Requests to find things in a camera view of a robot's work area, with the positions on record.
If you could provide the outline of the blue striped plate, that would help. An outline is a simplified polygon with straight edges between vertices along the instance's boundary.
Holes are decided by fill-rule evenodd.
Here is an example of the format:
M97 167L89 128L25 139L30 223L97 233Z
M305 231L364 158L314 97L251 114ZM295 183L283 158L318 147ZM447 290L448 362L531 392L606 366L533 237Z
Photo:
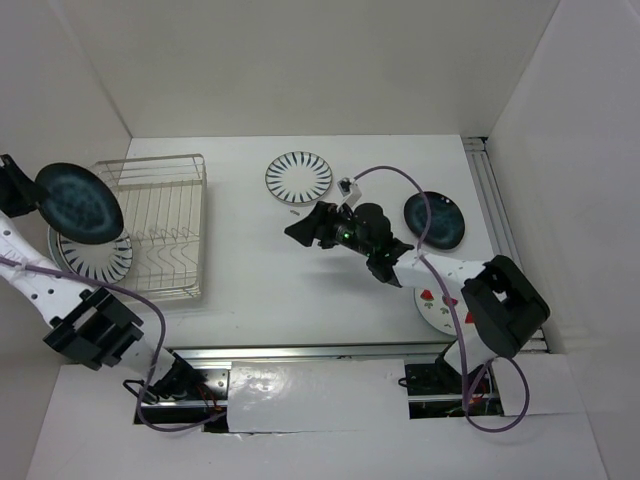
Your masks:
M80 244L55 233L54 245L68 270L106 283L120 282L133 265L132 242L126 231L100 245Z
M289 205L308 205L324 197L333 184L326 160L306 151L292 151L275 158L265 172L265 185L277 200Z

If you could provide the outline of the dark blue glazed plate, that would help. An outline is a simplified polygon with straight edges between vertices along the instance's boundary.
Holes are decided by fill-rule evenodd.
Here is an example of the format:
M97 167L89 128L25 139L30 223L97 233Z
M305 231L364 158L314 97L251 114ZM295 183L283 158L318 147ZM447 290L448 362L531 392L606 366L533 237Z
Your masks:
M425 191L431 222L424 243L439 250L453 250L464 238L466 225L458 205L449 197L434 191ZM410 231L419 237L427 222L425 203L419 194L412 195L404 205L404 220Z
M110 188L94 173L75 164L44 167L35 183L46 192L39 212L56 232L86 245L117 239L124 230L121 207Z

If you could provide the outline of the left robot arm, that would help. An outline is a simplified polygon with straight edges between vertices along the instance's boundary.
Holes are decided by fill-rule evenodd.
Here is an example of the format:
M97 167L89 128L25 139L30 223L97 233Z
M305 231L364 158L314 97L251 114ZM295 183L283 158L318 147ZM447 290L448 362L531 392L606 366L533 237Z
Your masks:
M124 384L143 402L197 394L205 377L145 339L142 319L117 297L121 287L101 275L57 269L22 237L13 220L33 211L54 232L88 245L115 240L124 219L112 191L86 168L53 163L30 179L10 155L2 155L1 276L40 312L50 329L44 342L94 371L121 364L138 373L141 380Z

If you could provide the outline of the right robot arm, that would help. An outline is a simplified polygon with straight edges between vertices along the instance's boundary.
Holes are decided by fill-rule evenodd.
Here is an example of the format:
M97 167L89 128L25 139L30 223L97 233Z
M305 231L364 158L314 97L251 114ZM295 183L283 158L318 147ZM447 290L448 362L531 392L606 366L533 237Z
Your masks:
M436 361L436 379L448 392L471 391L471 373L496 358L512 359L550 317L551 311L513 260L464 261L422 253L397 239L382 208L326 202L284 230L304 247L343 246L366 259L383 284L428 290L443 299L455 341Z

